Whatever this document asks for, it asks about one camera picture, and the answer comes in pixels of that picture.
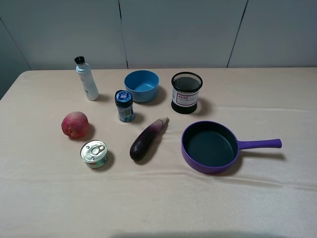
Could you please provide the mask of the blue plastic bowl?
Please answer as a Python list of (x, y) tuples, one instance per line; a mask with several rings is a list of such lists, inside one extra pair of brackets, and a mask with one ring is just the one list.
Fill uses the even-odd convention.
[(158, 93), (159, 77), (148, 70), (137, 70), (125, 77), (124, 85), (134, 102), (150, 102)]

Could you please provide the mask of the purple eggplant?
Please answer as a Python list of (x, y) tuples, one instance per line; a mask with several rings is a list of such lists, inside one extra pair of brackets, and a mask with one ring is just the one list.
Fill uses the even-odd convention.
[(129, 151), (130, 158), (133, 161), (138, 162), (145, 157), (153, 141), (168, 122), (169, 117), (159, 118), (143, 130), (143, 132), (135, 139)]

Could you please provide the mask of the blue lidded small jar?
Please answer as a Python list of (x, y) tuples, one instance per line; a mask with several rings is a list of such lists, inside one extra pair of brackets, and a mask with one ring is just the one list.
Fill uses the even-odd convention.
[(135, 118), (131, 93), (125, 90), (118, 90), (114, 99), (118, 110), (118, 118), (122, 122), (131, 122)]

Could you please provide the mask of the red peach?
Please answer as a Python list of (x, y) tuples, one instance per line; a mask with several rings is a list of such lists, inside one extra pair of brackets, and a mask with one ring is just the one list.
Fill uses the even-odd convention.
[(69, 137), (83, 137), (89, 129), (88, 118), (83, 112), (71, 112), (63, 119), (61, 129)]

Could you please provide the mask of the white bottle with black brush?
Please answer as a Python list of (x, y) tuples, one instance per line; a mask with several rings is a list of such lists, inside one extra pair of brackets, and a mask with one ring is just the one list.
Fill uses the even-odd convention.
[(86, 63), (83, 56), (76, 57), (74, 61), (76, 63), (76, 72), (81, 79), (84, 92), (86, 93), (88, 100), (97, 100), (99, 97), (99, 91), (95, 84), (90, 66)]

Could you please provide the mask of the black mesh pen holder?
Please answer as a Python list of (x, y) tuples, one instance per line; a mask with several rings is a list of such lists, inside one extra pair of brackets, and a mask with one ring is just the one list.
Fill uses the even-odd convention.
[(197, 109), (199, 90), (203, 85), (202, 78), (192, 72), (179, 72), (171, 79), (171, 107), (179, 114), (191, 114)]

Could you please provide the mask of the silver pull-tab tin can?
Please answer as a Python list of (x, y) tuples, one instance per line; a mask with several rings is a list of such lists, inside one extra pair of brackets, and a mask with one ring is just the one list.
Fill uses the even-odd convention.
[(88, 141), (82, 146), (80, 156), (90, 169), (100, 168), (108, 161), (107, 146), (101, 140)]

